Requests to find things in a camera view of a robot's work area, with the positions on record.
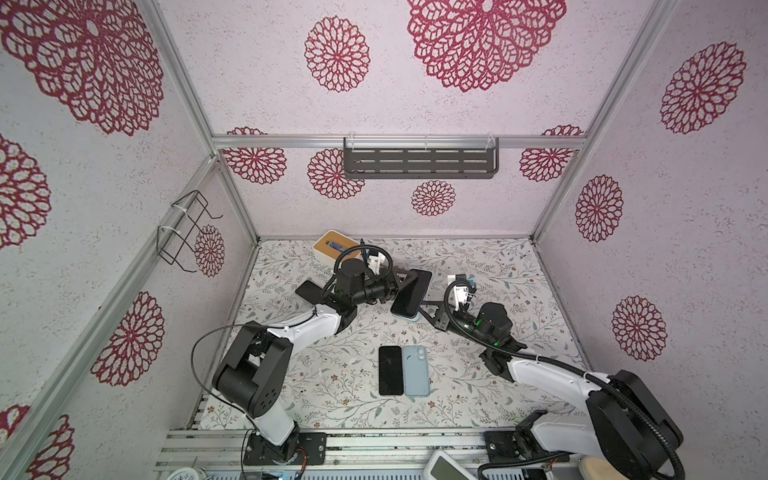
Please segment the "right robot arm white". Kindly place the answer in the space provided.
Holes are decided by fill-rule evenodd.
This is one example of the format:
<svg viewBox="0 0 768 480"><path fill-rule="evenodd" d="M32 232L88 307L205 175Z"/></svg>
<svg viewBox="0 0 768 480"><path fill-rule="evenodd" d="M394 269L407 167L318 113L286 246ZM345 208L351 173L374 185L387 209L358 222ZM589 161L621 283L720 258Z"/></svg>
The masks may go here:
<svg viewBox="0 0 768 480"><path fill-rule="evenodd" d="M536 410L507 434L499 446L487 446L485 472L566 460L575 455L607 461L627 479L671 479L686 470L677 450L684 436L656 396L636 374L588 372L549 357L529 353L510 336L504 307L485 304L478 316L434 302L427 317L436 329L483 346L481 358L496 376L533 386L573 407L571 414Z"/></svg>

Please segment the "light blue phone case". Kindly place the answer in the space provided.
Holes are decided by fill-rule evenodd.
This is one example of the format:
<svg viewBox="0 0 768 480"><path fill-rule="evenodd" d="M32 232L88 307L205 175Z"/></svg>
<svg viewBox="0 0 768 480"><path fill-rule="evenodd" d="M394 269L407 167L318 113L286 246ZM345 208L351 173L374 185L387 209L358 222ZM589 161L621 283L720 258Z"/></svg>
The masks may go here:
<svg viewBox="0 0 768 480"><path fill-rule="evenodd" d="M402 349L404 394L409 397L427 397L430 379L427 349L420 345Z"/></svg>

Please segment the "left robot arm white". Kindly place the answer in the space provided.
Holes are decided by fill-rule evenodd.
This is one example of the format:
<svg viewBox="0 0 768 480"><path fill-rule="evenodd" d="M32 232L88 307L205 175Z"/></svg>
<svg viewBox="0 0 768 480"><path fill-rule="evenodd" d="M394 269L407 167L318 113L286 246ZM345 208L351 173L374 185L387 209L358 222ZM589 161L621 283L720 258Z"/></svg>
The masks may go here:
<svg viewBox="0 0 768 480"><path fill-rule="evenodd" d="M415 271L392 265L376 273L359 258L337 263L325 286L306 281L297 289L312 303L308 311L273 326L251 321L240 328L213 388L244 411L268 445L294 445L298 425L278 401L292 357L348 328L358 306L392 301L416 279Z"/></svg>

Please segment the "black phone with screen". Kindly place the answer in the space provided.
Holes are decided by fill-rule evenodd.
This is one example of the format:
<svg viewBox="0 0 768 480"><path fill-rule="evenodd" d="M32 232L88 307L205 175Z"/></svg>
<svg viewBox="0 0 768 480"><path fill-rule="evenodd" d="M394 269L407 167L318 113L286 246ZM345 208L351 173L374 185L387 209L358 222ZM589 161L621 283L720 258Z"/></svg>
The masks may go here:
<svg viewBox="0 0 768 480"><path fill-rule="evenodd" d="M381 396L404 394L402 349L399 346L381 346L378 350L379 385Z"/></svg>

